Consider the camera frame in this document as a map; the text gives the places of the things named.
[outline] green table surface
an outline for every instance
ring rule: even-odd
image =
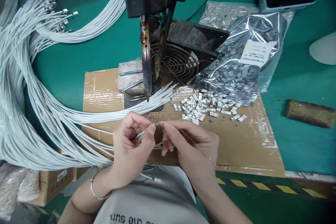
[[[174,18],[185,20],[204,0],[178,3]],[[257,3],[257,0],[212,0]],[[95,18],[108,0],[60,0],[59,8],[78,11],[68,28],[79,29]],[[205,7],[191,20],[198,22]],[[317,0],[298,11],[267,93],[262,99],[286,170],[336,175],[336,129],[324,129],[283,116],[287,99],[336,107],[336,66],[314,61],[309,45],[336,31],[336,0]],[[47,89],[66,106],[82,110],[85,72],[117,68],[141,56],[139,20],[126,12],[105,33],[81,44],[57,44],[39,54],[33,64]],[[27,117],[43,135],[27,101]]]

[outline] wire bundle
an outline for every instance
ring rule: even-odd
[[[0,14],[0,31],[7,26],[13,19],[19,0],[6,0],[3,11]]]
[[[55,11],[56,0],[27,0],[0,33],[0,159],[36,170],[110,165],[113,146],[96,141],[80,130],[84,124],[120,120],[133,110],[144,114],[171,100],[174,85],[168,84],[149,102],[132,109],[109,113],[85,113],[65,107],[43,86],[32,69],[38,52],[59,42],[77,43],[104,32],[125,9],[125,0],[110,0],[107,7],[77,32],[65,31],[72,14]],[[45,133],[65,155],[58,153],[36,133],[24,115],[23,88]]]

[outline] white label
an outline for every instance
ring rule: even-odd
[[[248,40],[241,55],[240,63],[262,67],[267,62],[270,52],[276,43],[276,41],[263,43]]]
[[[67,174],[66,169],[57,175],[57,182],[59,182]]]

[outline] bangle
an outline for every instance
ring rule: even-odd
[[[91,183],[91,192],[93,194],[93,196],[97,199],[97,200],[106,200],[113,192],[113,190],[111,192],[109,192],[105,197],[98,197],[97,195],[95,195],[95,193],[93,192],[93,188],[92,188],[92,184],[93,184],[93,179],[95,178],[96,174],[101,170],[101,169],[105,169],[106,167],[103,167],[103,168],[99,168],[95,173],[94,175],[92,176],[92,179],[90,181]]]

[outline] hand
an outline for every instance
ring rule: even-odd
[[[171,141],[177,147],[180,165],[196,191],[216,183],[215,164],[218,155],[218,135],[188,120],[165,121],[159,124],[165,129],[163,139]],[[192,138],[206,155],[179,130]]]
[[[141,143],[134,139],[144,131]],[[113,132],[114,163],[110,167],[113,189],[131,183],[144,168],[148,156],[155,146],[156,125],[145,117],[131,111]]]

